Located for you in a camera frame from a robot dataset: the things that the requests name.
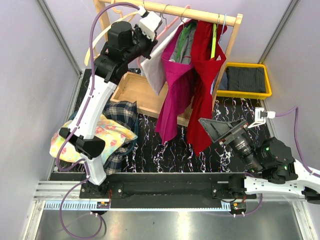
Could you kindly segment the white garment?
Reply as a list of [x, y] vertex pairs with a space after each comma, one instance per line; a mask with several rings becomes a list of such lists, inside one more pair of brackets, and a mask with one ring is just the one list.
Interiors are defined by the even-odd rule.
[[140, 57], [137, 59], [138, 67], [146, 77], [149, 85], [154, 93], [158, 96], [166, 82], [165, 70], [162, 63], [162, 53], [167, 45], [178, 32], [178, 28], [182, 26], [180, 23], [150, 54], [151, 59], [141, 61]]

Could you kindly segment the magenta skirt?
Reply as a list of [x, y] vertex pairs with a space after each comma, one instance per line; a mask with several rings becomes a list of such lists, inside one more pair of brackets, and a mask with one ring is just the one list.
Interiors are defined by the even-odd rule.
[[177, 135], [178, 116], [185, 112], [194, 95], [196, 71], [191, 60], [191, 49], [197, 25], [197, 20], [181, 25], [161, 55], [168, 91], [155, 131], [159, 133], [162, 143]]

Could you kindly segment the navy plaid skirt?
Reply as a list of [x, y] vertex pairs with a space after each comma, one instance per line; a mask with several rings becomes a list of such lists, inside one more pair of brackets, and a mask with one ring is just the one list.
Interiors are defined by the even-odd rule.
[[[137, 102], [119, 101], [107, 103], [103, 109], [103, 115], [123, 127], [131, 130], [136, 136], [139, 134], [138, 106]], [[123, 143], [112, 153], [103, 165], [107, 176], [118, 173], [122, 169], [122, 160], [131, 153], [136, 145], [137, 139]]]

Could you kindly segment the pink hanger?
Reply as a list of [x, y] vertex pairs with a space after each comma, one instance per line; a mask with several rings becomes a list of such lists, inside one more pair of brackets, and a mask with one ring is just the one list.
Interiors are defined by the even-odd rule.
[[[165, 27], [164, 29], [157, 35], [157, 40], [159, 40], [177, 21], [178, 21], [178, 16], [176, 16], [170, 23], [167, 24], [167, 19], [165, 17], [163, 17], [163, 14], [164, 14], [164, 10], [165, 8], [163, 9], [163, 12], [161, 13], [161, 17], [165, 20]], [[184, 9], [190, 9], [191, 6], [188, 4], [184, 7]], [[141, 66], [141, 57], [139, 57], [137, 59], [137, 65], [140, 69], [142, 69], [142, 66]]]

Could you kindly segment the grey hanger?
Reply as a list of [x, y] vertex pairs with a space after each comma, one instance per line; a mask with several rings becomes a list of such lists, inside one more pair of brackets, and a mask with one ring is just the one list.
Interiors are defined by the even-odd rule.
[[165, 10], [166, 10], [166, 8], [167, 8], [168, 6], [170, 6], [170, 4], [166, 4], [165, 7], [163, 8], [161, 14], [160, 14], [160, 17], [161, 17], [161, 18], [164, 20], [164, 22], [165, 22], [165, 26], [167, 26], [168, 23], [167, 23], [167, 18], [164, 16], [164, 13], [165, 13]]

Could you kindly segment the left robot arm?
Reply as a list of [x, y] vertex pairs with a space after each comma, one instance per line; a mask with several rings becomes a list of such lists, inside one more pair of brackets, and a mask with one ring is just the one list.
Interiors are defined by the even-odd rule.
[[100, 55], [91, 59], [91, 86], [87, 89], [86, 99], [70, 125], [59, 131], [64, 142], [56, 160], [60, 159], [63, 149], [71, 145], [80, 155], [76, 163], [84, 164], [85, 181], [92, 184], [90, 192], [97, 198], [103, 198], [108, 193], [102, 160], [106, 142], [96, 136], [98, 121], [107, 100], [128, 71], [128, 64], [140, 56], [150, 57], [158, 42], [157, 30], [161, 24], [161, 21], [141, 19], [135, 26], [127, 21], [116, 21], [110, 25]]

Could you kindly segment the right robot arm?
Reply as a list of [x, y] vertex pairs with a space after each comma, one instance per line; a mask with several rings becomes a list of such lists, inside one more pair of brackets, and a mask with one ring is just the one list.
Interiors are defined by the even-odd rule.
[[243, 118], [218, 121], [200, 118], [199, 123], [213, 143], [229, 146], [247, 170], [228, 178], [227, 192], [232, 198], [253, 194], [278, 194], [308, 203], [320, 203], [320, 180], [295, 160], [290, 147], [271, 137], [256, 147], [248, 135]]

